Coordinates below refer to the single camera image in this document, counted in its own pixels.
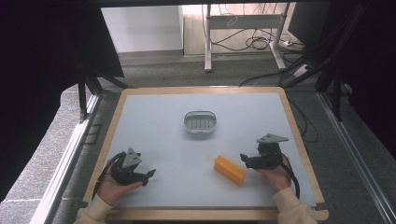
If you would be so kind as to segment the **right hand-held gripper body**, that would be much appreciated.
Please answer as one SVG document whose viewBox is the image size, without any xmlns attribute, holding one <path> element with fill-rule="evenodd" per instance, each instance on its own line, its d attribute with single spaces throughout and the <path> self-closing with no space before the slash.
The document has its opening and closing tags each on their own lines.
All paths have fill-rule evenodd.
<svg viewBox="0 0 396 224">
<path fill-rule="evenodd" d="M 254 169 L 273 170 L 283 161 L 279 143 L 287 142 L 288 138 L 268 133 L 257 140 L 258 157 L 250 158 L 254 162 Z"/>
</svg>

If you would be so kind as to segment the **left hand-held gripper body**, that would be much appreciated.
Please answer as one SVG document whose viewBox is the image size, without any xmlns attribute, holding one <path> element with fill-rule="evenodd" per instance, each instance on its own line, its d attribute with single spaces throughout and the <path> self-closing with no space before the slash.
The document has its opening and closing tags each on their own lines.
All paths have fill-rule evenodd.
<svg viewBox="0 0 396 224">
<path fill-rule="evenodd" d="M 122 151 L 115 157 L 110 174 L 123 186 L 142 182 L 145 179 L 145 174 L 134 171 L 141 161 L 140 154 L 129 147 L 127 151 Z"/>
</svg>

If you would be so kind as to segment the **person's left hand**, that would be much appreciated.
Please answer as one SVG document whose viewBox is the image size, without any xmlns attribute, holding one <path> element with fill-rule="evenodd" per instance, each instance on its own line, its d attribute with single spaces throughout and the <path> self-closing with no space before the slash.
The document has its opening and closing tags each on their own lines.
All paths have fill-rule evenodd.
<svg viewBox="0 0 396 224">
<path fill-rule="evenodd" d="M 137 189 L 143 185 L 142 182 L 136 182 L 127 186 L 119 184 L 110 174 L 112 162 L 108 161 L 106 165 L 107 170 L 100 182 L 96 195 L 108 205 L 114 205 L 126 192 Z"/>
</svg>

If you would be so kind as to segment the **person's right hand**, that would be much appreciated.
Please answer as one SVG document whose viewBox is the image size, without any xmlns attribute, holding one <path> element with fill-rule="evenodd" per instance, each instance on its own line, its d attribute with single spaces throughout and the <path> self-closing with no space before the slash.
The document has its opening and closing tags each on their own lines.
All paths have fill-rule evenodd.
<svg viewBox="0 0 396 224">
<path fill-rule="evenodd" d="M 257 169 L 257 172 L 262 174 L 268 180 L 269 184 L 276 192 L 291 187 L 290 175 L 281 165 L 278 165 L 273 170 Z"/>
</svg>

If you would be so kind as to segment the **orange soap bar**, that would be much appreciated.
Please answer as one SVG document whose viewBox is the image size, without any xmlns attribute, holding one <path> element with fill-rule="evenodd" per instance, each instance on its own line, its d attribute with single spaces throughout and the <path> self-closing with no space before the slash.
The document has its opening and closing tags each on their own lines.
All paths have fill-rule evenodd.
<svg viewBox="0 0 396 224">
<path fill-rule="evenodd" d="M 243 185 L 247 175 L 245 170 L 221 155 L 215 158 L 214 169 L 237 186 Z"/>
</svg>

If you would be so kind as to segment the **wooden framed white board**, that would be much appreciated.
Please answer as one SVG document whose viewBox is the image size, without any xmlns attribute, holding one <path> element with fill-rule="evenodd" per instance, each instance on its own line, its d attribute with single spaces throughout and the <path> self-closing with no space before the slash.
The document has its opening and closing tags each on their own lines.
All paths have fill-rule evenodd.
<svg viewBox="0 0 396 224">
<path fill-rule="evenodd" d="M 189 133 L 184 117 L 191 111 L 211 111 L 217 117 L 212 133 Z M 129 208 L 220 208 L 273 205 L 274 190 L 249 169 L 237 186 L 214 169 L 221 155 L 239 167 L 240 153 L 257 155 L 257 140 L 272 133 L 287 137 L 280 145 L 290 159 L 304 203 L 315 204 L 313 190 L 278 94 L 147 94 L 127 96 L 108 154 L 132 147 L 140 153 L 137 172 L 156 169 L 145 187 L 119 200 Z"/>
</svg>

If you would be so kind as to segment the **clear glass bowl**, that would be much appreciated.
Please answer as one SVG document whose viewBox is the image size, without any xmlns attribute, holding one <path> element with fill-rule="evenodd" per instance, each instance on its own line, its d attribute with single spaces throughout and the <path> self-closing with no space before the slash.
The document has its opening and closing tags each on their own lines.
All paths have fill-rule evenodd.
<svg viewBox="0 0 396 224">
<path fill-rule="evenodd" d="M 189 133 L 212 133 L 217 126 L 217 117 L 211 111 L 191 111 L 184 117 L 184 127 Z"/>
</svg>

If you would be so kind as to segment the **black metal stand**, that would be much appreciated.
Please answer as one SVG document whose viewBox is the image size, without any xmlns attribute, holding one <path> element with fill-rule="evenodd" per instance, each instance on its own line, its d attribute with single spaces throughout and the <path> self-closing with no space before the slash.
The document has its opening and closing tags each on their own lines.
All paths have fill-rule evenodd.
<svg viewBox="0 0 396 224">
<path fill-rule="evenodd" d="M 79 122 L 82 123 L 84 120 L 88 118 L 88 105 L 87 105 L 87 94 L 86 89 L 89 89 L 90 92 L 97 96 L 100 95 L 103 91 L 102 85 L 99 83 L 98 78 L 101 77 L 106 81 L 120 87 L 121 89 L 129 89 L 130 86 L 123 83 L 122 81 L 116 79 L 107 74 L 100 73 L 95 69 L 87 68 L 84 64 L 80 68 L 80 72 L 78 75 L 78 100 L 79 100 Z"/>
<path fill-rule="evenodd" d="M 337 43 L 333 46 L 331 53 L 324 61 L 314 66 L 311 70 L 303 73 L 300 77 L 283 84 L 284 88 L 291 88 L 303 80 L 312 77 L 314 74 L 320 73 L 315 84 L 315 89 L 319 92 L 323 92 L 332 85 L 332 112 L 338 121 L 342 120 L 340 115 L 342 76 L 339 73 L 338 62 L 343 48 L 346 46 L 348 39 L 352 36 L 366 8 L 366 3 L 359 2 L 353 7 L 351 14 L 346 20 L 340 23 L 340 27 L 334 32 L 334 34 L 338 36 Z"/>
</svg>

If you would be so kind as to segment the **white power strip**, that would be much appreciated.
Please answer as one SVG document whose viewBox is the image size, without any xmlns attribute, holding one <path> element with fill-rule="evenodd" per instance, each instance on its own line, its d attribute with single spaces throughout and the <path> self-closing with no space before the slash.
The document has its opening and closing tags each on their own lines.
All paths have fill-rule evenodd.
<svg viewBox="0 0 396 224">
<path fill-rule="evenodd" d="M 295 77 L 300 77 L 301 75 L 303 75 L 305 72 L 307 72 L 308 70 L 311 69 L 311 66 L 308 64 L 303 64 L 300 68 L 298 68 L 295 72 L 294 72 L 294 76 Z"/>
</svg>

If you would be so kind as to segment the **black curtain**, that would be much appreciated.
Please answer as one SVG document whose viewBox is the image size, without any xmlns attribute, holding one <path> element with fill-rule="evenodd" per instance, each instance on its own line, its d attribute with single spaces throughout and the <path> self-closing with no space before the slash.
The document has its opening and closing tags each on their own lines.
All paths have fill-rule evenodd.
<svg viewBox="0 0 396 224">
<path fill-rule="evenodd" d="M 0 0 L 0 202 L 85 74 L 123 76 L 95 0 Z"/>
<path fill-rule="evenodd" d="M 335 62 L 319 77 L 349 85 L 349 102 L 396 159 L 396 0 L 299 1 L 289 31 L 317 55 Z"/>
</svg>

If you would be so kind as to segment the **aluminium rail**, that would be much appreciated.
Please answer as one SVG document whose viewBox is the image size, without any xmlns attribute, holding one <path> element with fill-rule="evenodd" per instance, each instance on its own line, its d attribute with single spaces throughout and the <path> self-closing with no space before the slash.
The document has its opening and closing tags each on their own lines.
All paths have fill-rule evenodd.
<svg viewBox="0 0 396 224">
<path fill-rule="evenodd" d="M 331 101 L 321 92 L 318 93 L 318 98 L 385 224 L 396 224 L 396 210 L 369 170 L 344 122 L 340 121 L 332 112 Z"/>
<path fill-rule="evenodd" d="M 57 167 L 54 169 L 47 188 L 41 197 L 37 209 L 29 224 L 46 224 L 50 218 L 51 210 L 53 209 L 57 197 L 67 176 L 68 170 L 71 167 L 72 161 L 77 153 L 78 147 L 82 142 L 82 138 L 87 131 L 87 127 L 92 119 L 92 112 L 96 108 L 97 102 L 100 100 L 99 96 L 91 95 L 87 101 L 87 115 L 83 119 L 78 119 L 73 124 L 73 131 L 68 138 L 67 145 L 61 153 L 58 160 Z"/>
</svg>

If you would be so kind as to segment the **white metal desk frame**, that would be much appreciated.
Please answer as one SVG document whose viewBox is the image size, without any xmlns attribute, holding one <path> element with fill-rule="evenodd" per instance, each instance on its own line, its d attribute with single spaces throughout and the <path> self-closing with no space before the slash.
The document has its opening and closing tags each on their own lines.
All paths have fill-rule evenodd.
<svg viewBox="0 0 396 224">
<path fill-rule="evenodd" d="M 290 8 L 288 2 L 280 14 L 251 14 L 251 15 L 211 15 L 211 6 L 206 6 L 204 22 L 205 31 L 205 71 L 212 71 L 212 30 L 228 29 L 276 29 L 276 35 L 269 41 L 269 48 L 275 58 L 279 70 L 285 70 L 286 65 L 278 50 L 278 44 L 283 32 Z"/>
</svg>

